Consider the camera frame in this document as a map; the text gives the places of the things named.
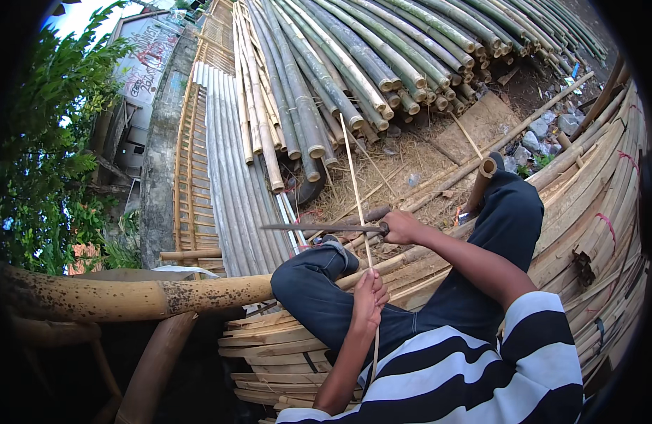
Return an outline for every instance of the striped shirt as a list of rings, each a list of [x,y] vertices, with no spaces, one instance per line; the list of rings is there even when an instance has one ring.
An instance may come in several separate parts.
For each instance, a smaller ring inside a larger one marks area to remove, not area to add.
[[[362,387],[369,367],[358,377]],[[450,326],[435,328],[383,358],[351,411],[331,417],[288,408],[277,422],[573,423],[582,403],[580,363],[561,301],[531,292],[508,308],[500,349]]]

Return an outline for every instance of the knife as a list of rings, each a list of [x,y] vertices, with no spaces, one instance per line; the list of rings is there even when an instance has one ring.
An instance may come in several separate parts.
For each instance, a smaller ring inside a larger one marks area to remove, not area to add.
[[[263,225],[261,229],[265,230],[325,230],[330,232],[335,231],[361,231],[367,233],[369,231],[377,231],[382,237],[385,237],[390,232],[390,227],[387,223],[380,223],[380,226],[359,226],[359,225],[328,225],[328,224],[270,224]]]

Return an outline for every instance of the jeans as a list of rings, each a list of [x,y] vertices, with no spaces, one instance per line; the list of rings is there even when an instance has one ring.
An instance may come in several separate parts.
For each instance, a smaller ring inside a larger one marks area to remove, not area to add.
[[[515,174],[498,170],[487,188],[484,207],[468,243],[499,254],[526,272],[540,237],[543,213],[542,201],[532,185]],[[350,326],[354,305],[354,296],[334,283],[346,267],[346,253],[338,247],[329,243],[306,250],[283,263],[272,276],[277,300],[336,354]],[[385,305],[381,312],[379,358],[415,335],[442,326],[495,344],[503,318],[499,303],[453,269],[420,311]],[[373,347],[364,364],[372,358]]]

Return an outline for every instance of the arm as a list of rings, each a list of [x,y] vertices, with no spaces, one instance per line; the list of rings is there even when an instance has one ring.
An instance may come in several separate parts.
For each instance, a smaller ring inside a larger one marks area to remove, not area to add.
[[[410,212],[394,210],[383,220],[390,227],[385,242],[413,243],[431,249],[505,311],[522,294],[537,290],[529,276],[509,260],[423,225]]]
[[[380,325],[380,312],[389,298],[378,271],[369,269],[361,276],[355,286],[350,328],[338,352],[336,364],[316,393],[315,409],[331,416],[345,411],[375,338],[375,330]]]

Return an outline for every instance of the sky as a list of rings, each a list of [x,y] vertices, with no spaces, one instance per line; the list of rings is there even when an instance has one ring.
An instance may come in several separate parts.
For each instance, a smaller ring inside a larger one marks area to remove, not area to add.
[[[54,29],[58,29],[58,37],[66,37],[67,34],[75,33],[76,37],[83,33],[84,28],[88,25],[91,18],[91,13],[98,8],[105,8],[114,3],[115,0],[82,0],[81,3],[63,4],[65,7],[65,14],[62,16],[51,16],[46,20],[44,25],[52,24]],[[157,3],[173,3],[168,1],[158,1]],[[109,18],[102,22],[102,25],[97,28],[96,39],[100,39],[106,33],[110,33],[117,22],[126,16],[132,16],[140,13],[142,6],[135,3],[128,3],[126,7],[120,9],[116,7]]]

